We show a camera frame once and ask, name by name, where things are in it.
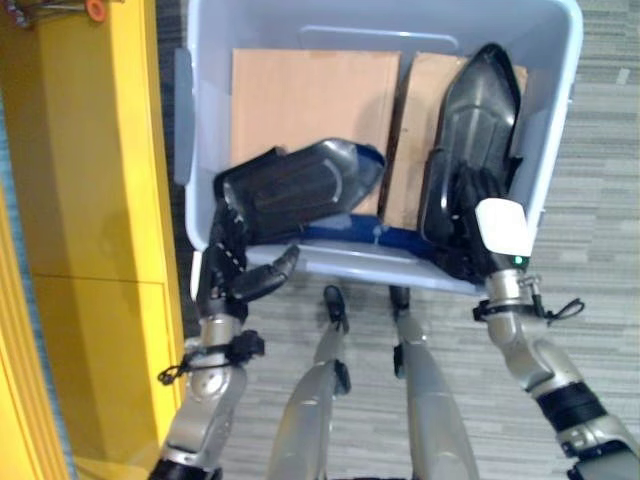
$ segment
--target yellow wall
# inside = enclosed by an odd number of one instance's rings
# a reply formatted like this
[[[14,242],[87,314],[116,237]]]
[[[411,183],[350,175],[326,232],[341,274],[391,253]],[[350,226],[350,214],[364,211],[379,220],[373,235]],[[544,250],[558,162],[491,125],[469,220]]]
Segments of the yellow wall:
[[[66,479],[0,185],[0,425],[3,478]]]
[[[119,478],[144,476],[179,405],[155,375],[178,360],[182,329],[155,4],[108,4],[104,24],[76,15],[22,31],[0,15],[0,88],[79,473]]]

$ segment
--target orange object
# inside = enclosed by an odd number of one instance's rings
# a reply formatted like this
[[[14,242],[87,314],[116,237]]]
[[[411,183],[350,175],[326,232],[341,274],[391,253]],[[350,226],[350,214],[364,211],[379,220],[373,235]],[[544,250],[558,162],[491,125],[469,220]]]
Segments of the orange object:
[[[84,7],[94,22],[102,23],[107,19],[107,8],[102,0],[85,0]]]

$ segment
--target cardboard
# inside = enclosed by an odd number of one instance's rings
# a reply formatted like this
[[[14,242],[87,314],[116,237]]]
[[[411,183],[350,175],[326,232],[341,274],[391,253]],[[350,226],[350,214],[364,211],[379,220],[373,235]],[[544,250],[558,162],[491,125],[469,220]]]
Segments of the cardboard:
[[[449,85],[467,62],[465,57],[418,53],[401,87],[402,105],[394,118],[391,166],[385,183],[383,223],[416,230],[424,168],[435,142],[440,107]],[[524,92],[527,72],[514,69]]]
[[[232,164],[328,137],[386,155],[399,62],[395,52],[234,50]],[[377,215],[378,200],[376,189],[354,212]]]

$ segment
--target plastic storage box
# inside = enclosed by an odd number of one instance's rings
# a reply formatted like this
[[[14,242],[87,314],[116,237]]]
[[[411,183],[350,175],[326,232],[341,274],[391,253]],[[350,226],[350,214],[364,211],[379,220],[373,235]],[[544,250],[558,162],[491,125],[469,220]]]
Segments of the plastic storage box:
[[[574,0],[190,0],[190,55],[178,55],[176,62],[182,89],[176,92],[176,177],[186,184],[191,242],[199,250],[207,245],[214,211],[211,181],[229,162],[233,48],[401,51],[404,75],[416,51],[469,56],[488,42],[501,44],[514,64],[529,71],[512,148],[524,161],[510,198],[524,206],[535,238],[582,36]],[[406,249],[311,239],[301,250],[298,268],[310,272],[479,291]],[[262,263],[281,252],[281,245],[253,247],[249,259]]]

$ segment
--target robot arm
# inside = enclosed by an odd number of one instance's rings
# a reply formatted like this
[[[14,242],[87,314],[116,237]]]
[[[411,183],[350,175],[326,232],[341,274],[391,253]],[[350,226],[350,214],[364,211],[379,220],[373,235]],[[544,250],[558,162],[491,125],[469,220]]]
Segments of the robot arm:
[[[171,423],[151,480],[217,480],[235,406],[247,384],[242,367],[264,354],[254,330],[242,331],[247,303],[271,293],[291,275],[298,247],[271,265],[246,271],[244,222],[219,202],[210,246],[204,251],[196,306],[201,333],[187,343],[180,365],[158,375],[164,384],[188,374],[185,400]]]
[[[484,269],[489,299],[474,309],[474,318],[487,324],[507,368],[538,403],[564,453],[578,458],[568,472],[571,480],[640,478],[638,442],[605,410],[569,357],[547,336],[549,320],[558,315],[545,312],[539,279],[525,273],[531,245],[522,241],[526,238],[524,213],[509,213],[514,205],[522,210],[515,202],[502,199],[484,200],[476,208],[476,233],[482,241],[479,238],[472,251],[474,257],[483,256],[477,264]],[[482,213],[483,209],[492,214]],[[571,315],[579,313],[584,304],[576,299],[567,308],[574,309],[563,309]]]

